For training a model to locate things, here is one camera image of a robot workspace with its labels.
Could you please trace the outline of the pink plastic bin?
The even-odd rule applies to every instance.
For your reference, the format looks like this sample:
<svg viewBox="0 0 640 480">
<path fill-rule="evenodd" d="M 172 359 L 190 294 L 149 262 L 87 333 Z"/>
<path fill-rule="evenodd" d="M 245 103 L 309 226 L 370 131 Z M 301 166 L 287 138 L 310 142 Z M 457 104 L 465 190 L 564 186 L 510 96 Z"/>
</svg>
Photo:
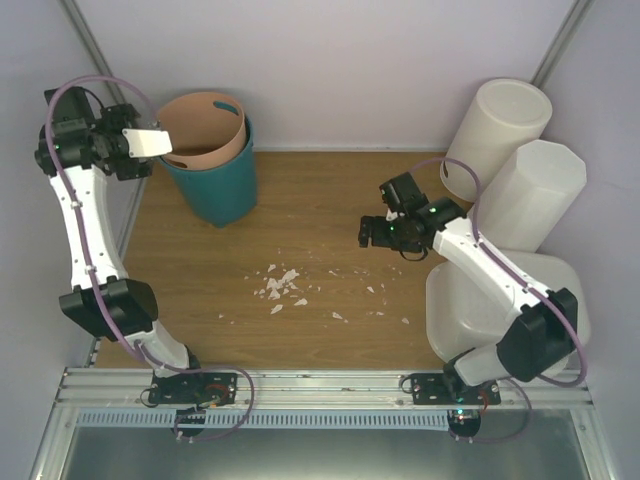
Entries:
<svg viewBox="0 0 640 480">
<path fill-rule="evenodd" d="M 243 106 L 219 92 L 180 96 L 161 107 L 157 119 L 173 146 L 163 160 L 179 170 L 204 171 L 222 166 L 247 144 Z"/>
</svg>

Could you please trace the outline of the white rectangular basin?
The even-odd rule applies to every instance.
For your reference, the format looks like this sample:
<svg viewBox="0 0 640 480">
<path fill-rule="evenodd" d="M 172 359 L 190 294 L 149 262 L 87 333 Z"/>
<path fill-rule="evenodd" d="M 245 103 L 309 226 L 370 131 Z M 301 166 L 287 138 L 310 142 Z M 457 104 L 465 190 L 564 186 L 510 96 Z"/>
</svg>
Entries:
<svg viewBox="0 0 640 480">
<path fill-rule="evenodd" d="M 504 254 L 525 274 L 550 290 L 568 289 L 577 300 L 577 336 L 591 337 L 591 322 L 577 273 L 567 262 L 548 255 L 506 250 Z M 522 382 L 536 373 L 508 372 L 500 362 L 497 344 L 509 330 L 509 308 L 491 298 L 460 268 L 447 261 L 426 280 L 426 333 L 436 355 L 445 362 L 448 382 L 458 388 L 514 378 Z"/>
</svg>

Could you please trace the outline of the teal plastic bin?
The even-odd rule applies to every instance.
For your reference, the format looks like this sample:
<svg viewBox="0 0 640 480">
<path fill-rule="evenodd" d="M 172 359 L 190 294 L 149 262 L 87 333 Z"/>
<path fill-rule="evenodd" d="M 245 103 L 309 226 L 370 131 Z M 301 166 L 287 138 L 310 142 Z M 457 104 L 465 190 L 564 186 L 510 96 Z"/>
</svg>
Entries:
<svg viewBox="0 0 640 480">
<path fill-rule="evenodd" d="M 185 170 L 161 165 L 168 171 L 193 213 L 216 228 L 224 228 L 246 215 L 257 205 L 258 185 L 254 156 L 254 128 L 245 117 L 247 141 L 231 161 L 208 170 Z"/>
</svg>

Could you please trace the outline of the white faceted bin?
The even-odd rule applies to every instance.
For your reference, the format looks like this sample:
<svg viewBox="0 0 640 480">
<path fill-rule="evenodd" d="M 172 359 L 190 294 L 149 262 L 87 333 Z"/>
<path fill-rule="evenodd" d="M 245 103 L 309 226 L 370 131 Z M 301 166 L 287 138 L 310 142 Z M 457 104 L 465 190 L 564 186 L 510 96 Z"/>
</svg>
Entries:
<svg viewBox="0 0 640 480">
<path fill-rule="evenodd" d="M 534 140 L 516 149 L 473 210 L 480 233 L 500 249 L 535 252 L 587 183 L 567 146 Z"/>
</svg>

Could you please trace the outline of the large white round bin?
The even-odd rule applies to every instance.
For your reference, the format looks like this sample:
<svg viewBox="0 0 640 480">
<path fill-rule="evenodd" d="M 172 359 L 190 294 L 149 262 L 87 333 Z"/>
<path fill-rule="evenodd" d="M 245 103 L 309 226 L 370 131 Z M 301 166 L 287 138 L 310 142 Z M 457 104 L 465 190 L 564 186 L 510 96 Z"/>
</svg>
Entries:
<svg viewBox="0 0 640 480">
<path fill-rule="evenodd" d="M 511 154 L 538 139 L 551 119 L 553 107 L 537 87 L 516 79 L 484 83 L 473 100 L 441 165 L 444 186 L 469 202 L 476 198 L 470 174 L 455 162 L 469 166 L 485 187 Z"/>
</svg>

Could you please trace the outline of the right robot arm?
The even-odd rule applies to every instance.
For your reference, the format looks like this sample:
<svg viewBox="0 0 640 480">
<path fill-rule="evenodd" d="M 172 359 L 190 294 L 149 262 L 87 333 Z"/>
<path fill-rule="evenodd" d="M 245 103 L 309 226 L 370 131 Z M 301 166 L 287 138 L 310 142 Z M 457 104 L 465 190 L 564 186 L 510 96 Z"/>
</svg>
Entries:
<svg viewBox="0 0 640 480">
<path fill-rule="evenodd" d="M 578 301 L 531 278 L 475 229 L 452 199 L 431 201 L 405 172 L 379 187 L 384 216 L 360 220 L 360 247 L 400 255 L 434 251 L 459 268 L 502 310 L 498 337 L 464 348 L 443 368 L 443 393 L 464 405 L 479 386 L 502 378 L 529 382 L 577 350 Z"/>
</svg>

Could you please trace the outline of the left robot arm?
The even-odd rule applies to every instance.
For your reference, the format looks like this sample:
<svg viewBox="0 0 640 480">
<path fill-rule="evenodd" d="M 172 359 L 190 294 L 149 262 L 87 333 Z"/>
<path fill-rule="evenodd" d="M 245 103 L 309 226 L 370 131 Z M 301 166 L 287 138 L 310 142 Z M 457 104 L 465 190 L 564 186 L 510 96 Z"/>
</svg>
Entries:
<svg viewBox="0 0 640 480">
<path fill-rule="evenodd" d="M 97 339 L 119 343 L 161 378 L 185 404 L 203 398 L 197 359 L 159 320 L 152 288 L 129 277 L 118 252 L 106 205 L 108 177 L 151 175 L 151 161 L 171 152 L 167 132 L 138 129 L 130 104 L 102 106 L 80 86 L 44 93 L 48 112 L 35 159 L 59 202 L 71 253 L 71 291 L 59 299 L 66 317 Z"/>
</svg>

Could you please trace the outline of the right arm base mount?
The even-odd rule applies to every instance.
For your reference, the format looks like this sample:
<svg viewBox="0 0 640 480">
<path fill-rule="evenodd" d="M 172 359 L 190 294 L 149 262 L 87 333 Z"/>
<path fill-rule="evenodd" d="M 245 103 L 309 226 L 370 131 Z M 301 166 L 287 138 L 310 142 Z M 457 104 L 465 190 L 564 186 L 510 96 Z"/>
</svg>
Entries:
<svg viewBox="0 0 640 480">
<path fill-rule="evenodd" d="M 412 397 L 414 405 L 420 406 L 492 406 L 501 403 L 496 382 L 470 387 L 462 393 L 453 394 L 443 378 L 442 373 L 411 373 L 400 377 L 399 388 Z"/>
</svg>

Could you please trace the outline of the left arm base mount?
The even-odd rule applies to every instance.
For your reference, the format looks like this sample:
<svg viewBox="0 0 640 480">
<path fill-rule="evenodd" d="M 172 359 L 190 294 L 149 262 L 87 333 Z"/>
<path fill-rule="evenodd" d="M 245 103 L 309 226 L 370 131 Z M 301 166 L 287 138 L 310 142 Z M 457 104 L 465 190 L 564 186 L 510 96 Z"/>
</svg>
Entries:
<svg viewBox="0 0 640 480">
<path fill-rule="evenodd" d="M 159 405 L 223 406 L 235 402 L 238 375 L 234 373 L 153 375 L 151 386 L 141 393 L 148 407 Z"/>
</svg>

